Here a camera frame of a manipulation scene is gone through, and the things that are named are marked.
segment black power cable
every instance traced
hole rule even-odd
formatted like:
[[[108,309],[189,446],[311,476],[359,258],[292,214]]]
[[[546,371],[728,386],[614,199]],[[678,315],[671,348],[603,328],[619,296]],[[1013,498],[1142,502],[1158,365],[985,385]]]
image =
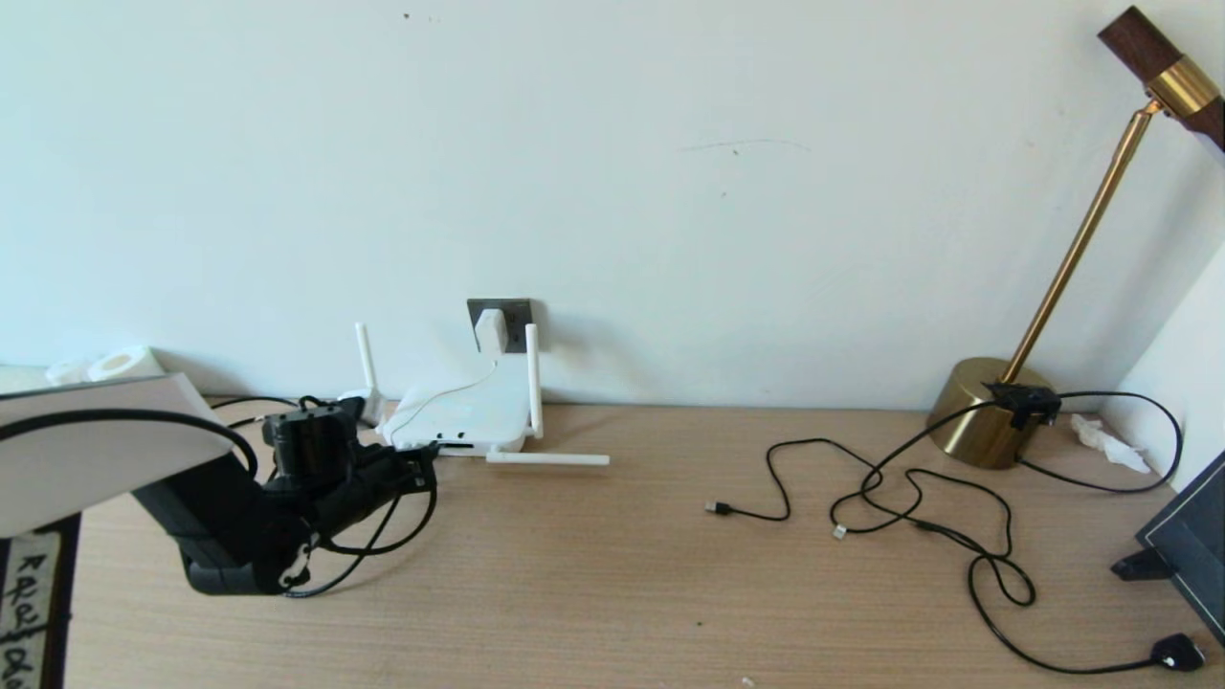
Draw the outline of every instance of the black power cable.
[[[375,532],[370,537],[369,543],[366,543],[366,547],[372,547],[375,542],[379,541],[379,537],[382,536],[383,528],[387,528],[387,522],[391,521],[391,515],[396,512],[396,508],[398,505],[399,505],[399,495],[396,495],[396,498],[391,501],[391,505],[387,506],[387,514],[385,514],[382,521],[379,522],[379,528],[375,528]],[[339,575],[337,575],[336,579],[328,581],[322,586],[318,586],[316,588],[309,588],[306,591],[285,591],[282,595],[287,598],[311,598],[314,596],[318,596],[320,593],[326,593],[332,588],[334,588],[338,584],[348,579],[349,575],[353,574],[353,570],[358,569],[358,565],[360,565],[361,560],[364,559],[366,559],[365,555],[358,555],[356,558],[353,558],[353,561],[349,563],[349,566],[345,568],[344,571],[342,571]]]
[[[37,417],[23,418],[21,421],[15,421],[12,423],[0,427],[0,441],[7,440],[10,438],[16,438],[17,435],[23,435],[26,433],[32,433],[34,430],[42,430],[45,428],[54,428],[56,425],[69,425],[74,423],[94,423],[105,421],[140,421],[140,422],[154,422],[154,423],[174,423],[179,425],[190,425],[192,428],[198,428],[201,430],[207,430],[214,435],[221,435],[230,443],[238,446],[239,451],[243,452],[243,457],[246,460],[246,472],[255,478],[255,474],[260,471],[260,460],[255,456],[255,450],[251,444],[246,441],[245,438],[235,433],[233,429],[225,428],[218,423],[213,423],[200,417],[194,417],[191,414],[181,414],[179,412],[163,412],[158,409],[121,409],[121,408],[100,408],[100,409],[72,409],[67,412],[54,412],[49,414],[40,414]]]
[[[425,508],[425,514],[421,515],[421,521],[417,523],[417,527],[408,536],[388,546],[375,548],[375,542],[379,541],[379,537],[382,536],[383,528],[387,527],[387,522],[391,521],[391,515],[396,511],[396,506],[399,505],[399,499],[401,495],[397,495],[396,499],[392,500],[391,506],[387,508],[387,514],[385,514],[382,521],[379,522],[379,528],[375,530],[374,535],[370,537],[370,541],[366,542],[366,546],[364,548],[345,548],[342,546],[337,546],[336,543],[332,543],[330,539],[320,539],[318,547],[325,550],[345,555],[355,555],[353,558],[353,561],[349,563],[349,566],[344,571],[342,571],[339,576],[337,576],[332,581],[328,581],[323,586],[320,586],[318,588],[311,588],[309,591],[287,591],[284,596],[288,598],[310,598],[311,596],[318,596],[320,593],[330,591],[336,585],[344,581],[350,574],[353,574],[353,570],[358,569],[358,565],[360,565],[361,561],[368,557],[391,553],[392,550],[404,547],[413,538],[417,538],[417,535],[420,533],[421,530],[424,530],[428,523],[430,523],[430,517],[434,516],[434,508],[439,503],[437,488],[430,490],[430,503]]]
[[[222,407],[228,407],[230,405],[240,405],[243,402],[281,402],[282,405],[289,405],[290,407],[298,406],[293,401],[285,400],[283,397],[266,397],[263,395],[249,395],[246,397],[234,397],[232,400],[225,400],[224,402],[217,402],[209,408],[219,409]]]
[[[338,553],[338,554],[342,554],[342,555],[358,555],[358,557],[361,557],[361,558],[364,558],[366,555],[382,555],[382,554],[386,554],[386,553],[391,553],[392,550],[397,550],[399,548],[403,548],[409,541],[412,541],[413,538],[417,538],[417,535],[420,533],[423,528],[425,528],[425,525],[430,523],[430,517],[434,516],[434,508],[436,508],[437,504],[439,504],[439,489],[437,488],[431,488],[430,489],[430,503],[425,506],[425,514],[421,515],[421,521],[417,525],[417,528],[414,528],[408,536],[401,538],[399,541],[397,541],[394,543],[390,543],[387,546],[380,546],[380,547],[375,548],[374,543],[371,542],[371,543],[368,543],[365,548],[349,548],[349,547],[345,547],[345,546],[338,546],[334,542],[332,542],[330,538],[321,538],[320,543],[318,543],[318,547],[322,548],[322,549],[325,549],[325,550],[327,550],[327,552],[330,552],[330,553]]]
[[[1039,467],[1036,465],[1033,465],[1033,463],[1030,463],[1030,462],[1028,462],[1028,461],[1025,461],[1025,460],[1023,460],[1020,457],[1018,457],[1018,460],[1017,460],[1018,463],[1023,463],[1023,465],[1028,466],[1029,468],[1033,468],[1033,470],[1035,470],[1035,471],[1038,471],[1040,473],[1044,473],[1044,474],[1050,476],[1052,478],[1056,478],[1058,481],[1065,481],[1067,483],[1072,483],[1072,484],[1076,484],[1076,485],[1082,485],[1082,487],[1085,487],[1085,488],[1093,488],[1093,489],[1098,489],[1098,490],[1106,490],[1106,492],[1111,492],[1111,493],[1123,493],[1123,494],[1127,494],[1127,493],[1143,493],[1145,490],[1152,490],[1152,489],[1154,489],[1154,488],[1156,488],[1159,485],[1165,484],[1170,479],[1170,477],[1174,474],[1174,472],[1177,471],[1178,463],[1180,463],[1180,461],[1182,459],[1182,428],[1178,425],[1178,422],[1177,422],[1177,419],[1175,419],[1174,414],[1171,414],[1170,411],[1166,409],[1161,403],[1156,402],[1155,400],[1153,400],[1150,397],[1145,397],[1144,395],[1138,395],[1138,394],[1134,394],[1134,392],[1084,391],[1084,392],[1067,392],[1067,394],[1060,395],[1060,398],[1072,398],[1072,397],[1133,397],[1133,398],[1138,398],[1138,400],[1144,400],[1145,402],[1149,402],[1150,405],[1155,406],[1158,409],[1161,411],[1161,413],[1165,414],[1166,419],[1169,419],[1169,422],[1170,422],[1171,428],[1174,429],[1175,449],[1174,449],[1174,460],[1170,463],[1170,468],[1165,472],[1165,474],[1161,476],[1161,478],[1159,481],[1156,481],[1156,482],[1154,482],[1154,483],[1152,483],[1149,485],[1145,485],[1145,487],[1140,487],[1140,488],[1110,488],[1110,487],[1096,485],[1096,484],[1093,484],[1093,483],[1088,483],[1088,482],[1083,482],[1083,481],[1079,481],[1079,479],[1074,479],[1074,478],[1069,478],[1069,477],[1058,474],[1058,473],[1052,472],[1050,470],[1046,470],[1046,468]],[[1197,664],[1194,664],[1194,661],[1189,661],[1189,663],[1187,666],[1180,666],[1177,662],[1174,661],[1174,658],[1170,657],[1169,653],[1163,653],[1161,652],[1163,645],[1170,642],[1175,638],[1164,639],[1164,640],[1159,641],[1158,645],[1154,646],[1154,650],[1153,650],[1153,653],[1150,655],[1150,657],[1145,658],[1143,661],[1136,661],[1136,662],[1122,663],[1122,664],[1094,667],[1094,668],[1066,668],[1066,667],[1060,667],[1060,666],[1055,666],[1055,664],[1040,661],[1040,660],[1035,658],[1034,656],[1030,656],[1029,653],[1027,653],[1025,651],[1023,651],[1020,647],[1018,647],[1016,644],[1013,644],[1012,640],[1009,640],[1007,638],[1007,635],[1005,635],[1005,633],[995,624],[995,622],[991,619],[991,615],[987,613],[986,608],[982,606],[981,600],[979,598],[978,586],[976,586],[976,582],[975,582],[975,573],[978,571],[978,565],[980,563],[985,561],[985,563],[987,563],[991,566],[991,570],[995,574],[996,584],[998,585],[1000,591],[1005,595],[1006,598],[1008,598],[1009,602],[1012,602],[1013,604],[1019,606],[1019,607],[1029,607],[1029,606],[1033,606],[1034,602],[1038,600],[1038,588],[1035,587],[1033,580],[1029,577],[1029,575],[1025,573],[1025,570],[1020,568],[1020,565],[1018,565],[1017,563],[1014,563],[1012,560],[1012,550],[1013,550],[1013,541],[1012,541],[1012,508],[1008,505],[1008,501],[1003,499],[1003,497],[1001,497],[998,493],[991,490],[990,488],[987,488],[985,485],[980,485],[980,484],[970,482],[970,481],[964,481],[964,479],[956,478],[956,477],[952,477],[952,476],[946,476],[946,474],[942,474],[942,473],[938,473],[938,472],[933,472],[933,471],[930,471],[930,470],[910,468],[910,470],[907,470],[904,472],[904,476],[905,476],[907,481],[910,483],[910,485],[914,488],[914,490],[916,493],[916,498],[910,504],[909,508],[907,508],[905,510],[898,511],[898,510],[891,509],[891,508],[888,508],[886,505],[882,505],[882,504],[872,500],[872,498],[870,497],[870,493],[872,490],[875,490],[876,488],[878,488],[881,485],[881,483],[883,483],[884,474],[883,474],[882,470],[884,468],[886,465],[888,465],[889,462],[892,462],[902,452],[907,451],[908,449],[910,449],[911,446],[914,446],[916,443],[919,443],[921,439],[926,438],[927,435],[930,435],[931,433],[933,433],[936,429],[943,427],[944,424],[951,423],[951,422],[956,421],[957,418],[959,418],[959,417],[962,417],[962,416],[964,416],[967,413],[970,413],[970,412],[973,412],[975,409],[980,409],[980,408],[989,407],[989,406],[995,406],[995,405],[996,405],[995,402],[982,402],[982,403],[979,403],[979,405],[974,405],[971,407],[967,407],[964,409],[959,409],[959,411],[957,411],[957,412],[954,412],[952,414],[948,414],[947,417],[944,417],[944,418],[937,421],[936,423],[929,425],[922,432],[920,432],[919,434],[914,435],[913,438],[910,438],[909,440],[907,440],[905,443],[903,443],[902,445],[899,445],[895,450],[893,450],[892,452],[889,452],[883,460],[881,460],[880,462],[877,462],[875,465],[871,463],[871,462],[869,462],[864,457],[859,456],[858,454],[850,451],[849,449],[846,449],[842,444],[839,444],[839,443],[837,443],[834,440],[831,440],[828,438],[809,438],[809,439],[804,439],[804,440],[788,440],[788,441],[784,441],[784,443],[777,443],[777,444],[772,445],[766,451],[766,467],[769,470],[771,478],[774,479],[774,484],[778,487],[779,493],[783,497],[783,508],[784,508],[784,510],[783,510],[783,515],[782,516],[762,515],[762,514],[757,514],[757,512],[740,510],[740,509],[736,509],[736,508],[734,508],[734,506],[731,506],[731,505],[729,505],[726,503],[708,503],[707,504],[707,510],[712,511],[712,512],[715,512],[715,514],[719,514],[719,515],[739,514],[739,515],[745,515],[745,516],[750,516],[750,517],[753,517],[753,519],[761,519],[761,520],[767,520],[767,521],[786,521],[791,516],[791,501],[790,501],[790,498],[786,494],[786,489],[783,487],[783,482],[779,479],[778,473],[774,471],[774,462],[773,462],[774,450],[777,450],[779,447],[789,446],[789,445],[802,445],[802,444],[810,444],[810,443],[826,443],[826,444],[833,445],[834,447],[838,447],[843,452],[846,452],[849,456],[851,456],[855,460],[858,460],[859,462],[866,465],[871,470],[867,473],[867,476],[864,477],[864,481],[860,483],[859,490],[839,498],[838,500],[835,500],[831,505],[831,508],[829,508],[829,520],[835,526],[835,531],[834,531],[835,536],[838,536],[840,538],[840,537],[843,537],[846,533],[872,533],[875,531],[881,531],[883,528],[887,528],[887,527],[889,527],[889,526],[892,526],[892,525],[894,525],[894,523],[897,523],[899,521],[909,521],[909,522],[914,523],[918,528],[920,528],[922,531],[927,531],[927,532],[931,532],[931,533],[937,533],[940,536],[943,536],[943,537],[948,538],[949,541],[957,543],[958,546],[960,546],[963,548],[967,548],[970,552],[975,553],[975,558],[970,561],[969,566],[967,568],[967,585],[968,585],[969,591],[970,591],[970,600],[974,603],[975,609],[979,612],[979,615],[982,618],[982,622],[987,625],[987,629],[991,630],[991,633],[997,639],[1000,639],[1000,641],[1005,645],[1005,647],[1007,647],[1009,651],[1012,651],[1013,653],[1016,653],[1020,658],[1023,658],[1023,660],[1025,660],[1025,661],[1028,661],[1028,662],[1030,662],[1030,663],[1033,663],[1035,666],[1039,666],[1041,668],[1045,668],[1045,669],[1049,669],[1049,671],[1054,671],[1054,672],[1065,673],[1065,674],[1107,674],[1107,673],[1126,672],[1126,671],[1131,671],[1131,669],[1138,669],[1138,668],[1152,667],[1152,666],[1170,667],[1172,669],[1193,669],[1194,667],[1198,667]],[[967,536],[967,535],[964,535],[964,533],[962,533],[962,532],[959,532],[959,531],[957,531],[954,528],[951,528],[951,527],[947,527],[947,526],[943,526],[943,525],[933,523],[933,522],[925,521],[925,520],[916,519],[916,517],[911,516],[914,514],[914,511],[919,508],[919,505],[922,503],[922,499],[924,499],[922,488],[919,484],[919,482],[915,479],[916,476],[929,476],[929,477],[938,478],[938,479],[947,481],[947,482],[951,482],[951,483],[954,483],[954,484],[958,484],[958,485],[963,485],[963,487],[973,488],[975,490],[980,490],[982,493],[986,493],[991,498],[993,498],[996,500],[996,503],[998,503],[1000,506],[1003,509],[1005,516],[1006,516],[1006,520],[1005,520],[1005,543],[1006,543],[1006,547],[1005,547],[1003,552],[1001,552],[1001,553],[993,553],[993,552],[989,550],[987,548],[985,548],[984,546],[981,546],[974,538],[971,538],[971,537],[969,537],[969,536]],[[844,504],[845,501],[855,499],[855,498],[859,498],[859,499],[864,500],[865,503],[867,503],[870,506],[872,506],[873,509],[876,509],[878,511],[882,511],[882,512],[886,512],[887,515],[891,515],[889,519],[887,519],[886,521],[883,521],[881,523],[877,523],[875,526],[864,527],[864,528],[849,528],[849,527],[844,526],[838,520],[838,516],[837,516],[838,506],[842,505],[842,504]],[[1011,570],[1014,575],[1017,575],[1017,577],[1020,579],[1020,581],[1025,586],[1025,592],[1024,592],[1023,596],[1018,597],[1018,596],[1013,595],[1013,592],[1008,588],[1008,586],[1005,584],[1003,571],[1002,571],[1001,568]],[[1178,644],[1181,641],[1186,641],[1187,644],[1189,644],[1189,640],[1186,640],[1185,638],[1182,640],[1176,640],[1174,642]]]

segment crumpled tissue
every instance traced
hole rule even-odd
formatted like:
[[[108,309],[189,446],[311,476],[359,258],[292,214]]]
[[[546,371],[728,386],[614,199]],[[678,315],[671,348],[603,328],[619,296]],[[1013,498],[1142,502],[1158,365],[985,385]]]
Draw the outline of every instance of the crumpled tissue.
[[[1152,470],[1144,459],[1139,456],[1137,450],[1142,447],[1132,447],[1123,443],[1122,440],[1110,435],[1101,429],[1100,421],[1089,421],[1080,414],[1072,414],[1072,429],[1080,438],[1080,443],[1093,447],[1095,450],[1101,450],[1106,454],[1106,459],[1116,465],[1123,465],[1125,467],[1138,471],[1140,473],[1149,473]]]

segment toilet paper roll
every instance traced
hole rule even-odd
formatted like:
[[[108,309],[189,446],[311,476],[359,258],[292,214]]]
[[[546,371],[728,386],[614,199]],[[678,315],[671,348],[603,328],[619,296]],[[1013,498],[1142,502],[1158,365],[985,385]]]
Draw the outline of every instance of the toilet paper roll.
[[[89,359],[64,359],[47,369],[47,381],[51,385],[76,385],[89,380]]]
[[[89,367],[89,380],[115,380],[116,378],[140,378],[142,375],[162,375],[165,370],[157,363],[148,347],[127,347],[109,357],[103,357]]]

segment desk surface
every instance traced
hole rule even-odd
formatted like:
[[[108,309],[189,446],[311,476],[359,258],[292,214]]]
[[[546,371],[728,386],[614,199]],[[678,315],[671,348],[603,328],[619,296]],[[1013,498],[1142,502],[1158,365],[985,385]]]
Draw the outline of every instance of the desk surface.
[[[271,407],[230,407],[236,419]],[[898,525],[831,536],[827,509],[864,476],[828,446],[782,451],[791,521],[717,517],[706,500],[777,514],[762,461],[778,440],[826,435],[878,459],[922,424],[903,412],[546,407],[544,451],[608,452],[608,468],[439,462],[434,522],[409,547],[364,563],[333,595],[306,601],[208,598],[125,495],[86,512],[69,647],[70,687],[456,687],[643,689],[756,687],[1221,687],[1221,649],[1169,582],[1125,584],[1111,563],[1172,495],[1096,494],[1024,467],[975,470],[921,443],[882,500],[905,505],[900,468],[982,482],[1014,511],[1017,560],[1039,600],[1014,608],[984,571],[980,590],[1022,647],[1067,666],[1144,657],[1187,631],[1209,666],[1067,677],[1009,653],[970,604],[971,555]],[[250,428],[252,440],[257,428]],[[1045,429],[1034,461],[1139,483]],[[267,471],[271,459],[263,452]],[[997,547],[990,498],[932,484],[918,516]],[[407,499],[388,537],[424,497]],[[876,519],[848,509],[844,521]],[[364,542],[361,525],[342,542]],[[318,553],[315,581],[345,558]]]

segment lamp head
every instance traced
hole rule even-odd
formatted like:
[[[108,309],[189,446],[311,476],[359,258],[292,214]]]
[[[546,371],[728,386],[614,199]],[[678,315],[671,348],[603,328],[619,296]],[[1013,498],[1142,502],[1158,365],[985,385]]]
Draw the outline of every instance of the lamp head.
[[[1187,130],[1225,151],[1225,102],[1220,88],[1137,7],[1128,7],[1098,38]]]

